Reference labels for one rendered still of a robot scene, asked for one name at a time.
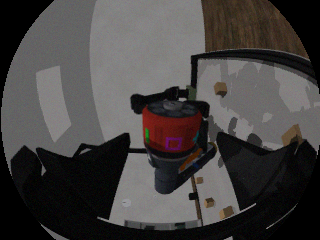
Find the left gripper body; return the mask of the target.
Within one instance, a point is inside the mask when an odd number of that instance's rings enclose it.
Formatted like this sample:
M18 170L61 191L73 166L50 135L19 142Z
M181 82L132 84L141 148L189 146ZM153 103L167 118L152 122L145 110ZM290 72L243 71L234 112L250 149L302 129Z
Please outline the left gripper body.
M205 102L205 101L192 101L192 100L186 100L183 101L189 104L192 104L198 108L198 110L201 112L202 117L207 119L209 117L209 110L210 110L210 105Z

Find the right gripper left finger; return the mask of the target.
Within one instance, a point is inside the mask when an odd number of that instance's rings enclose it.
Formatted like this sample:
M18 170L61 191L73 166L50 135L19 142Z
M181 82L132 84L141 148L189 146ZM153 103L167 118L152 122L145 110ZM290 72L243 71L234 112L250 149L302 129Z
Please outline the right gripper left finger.
M109 220L129 147L130 135L123 133L75 157L40 147L36 152L46 170L68 182L98 217Z

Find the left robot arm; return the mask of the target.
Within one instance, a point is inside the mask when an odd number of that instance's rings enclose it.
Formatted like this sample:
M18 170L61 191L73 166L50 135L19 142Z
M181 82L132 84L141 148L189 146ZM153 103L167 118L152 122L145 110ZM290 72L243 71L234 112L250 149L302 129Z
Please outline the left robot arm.
M170 90L170 89L172 89L172 90ZM163 94L163 93L166 93L166 94ZM134 113L136 110L136 114L142 114L143 109L151 102L166 100L166 99L177 101L177 100L179 100L179 98L188 98L188 94L189 94L189 90L187 88L186 89L179 89L179 86L170 87L169 89L166 89L162 93L147 95L146 97L148 97L148 98L146 98L144 95L133 94L130 97L131 109L134 110ZM134 96L134 95L136 95L136 96Z

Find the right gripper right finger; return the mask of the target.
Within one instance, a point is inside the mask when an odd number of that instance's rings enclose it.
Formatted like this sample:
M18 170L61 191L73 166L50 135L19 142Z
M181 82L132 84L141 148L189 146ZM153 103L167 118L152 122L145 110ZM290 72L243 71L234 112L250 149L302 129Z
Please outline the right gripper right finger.
M224 132L216 143L223 159L240 211L255 204L255 198L271 181L284 160L295 153L298 141L269 151Z

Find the black hose nozzle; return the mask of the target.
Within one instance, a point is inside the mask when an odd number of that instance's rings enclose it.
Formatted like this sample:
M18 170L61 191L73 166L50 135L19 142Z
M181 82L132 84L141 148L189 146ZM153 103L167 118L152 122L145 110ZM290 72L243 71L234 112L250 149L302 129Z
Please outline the black hose nozzle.
M160 194L179 188L217 153L213 142L208 142L205 154L196 146L202 114L192 104L154 101L143 109L142 120L144 146L149 164L155 168L155 189Z

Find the small tan block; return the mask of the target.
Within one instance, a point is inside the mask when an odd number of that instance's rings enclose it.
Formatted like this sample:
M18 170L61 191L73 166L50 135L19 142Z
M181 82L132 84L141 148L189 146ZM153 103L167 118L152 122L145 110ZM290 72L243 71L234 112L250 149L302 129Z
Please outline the small tan block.
M220 215L220 219L225 219L227 217L230 217L232 214L234 214L233 212L233 209L232 209L232 206L229 206L227 208L224 208L222 209L220 212L219 212L219 215ZM228 216L229 215L229 216Z
M298 141L298 146L297 146L298 148L299 145L303 143L302 135L301 135L298 124L293 125L285 134L281 136L281 138L282 138L284 147L295 141Z
M213 200L213 198L207 198L207 199L205 199L205 201L204 201L204 206L205 206L206 208L213 207L213 205L214 205L214 200Z
M200 184L200 183L203 183L203 178L202 177L195 178L195 184Z
M224 95L225 93L227 93L227 87L226 87L226 83L223 82L217 82L214 85L214 91L215 91L215 95Z

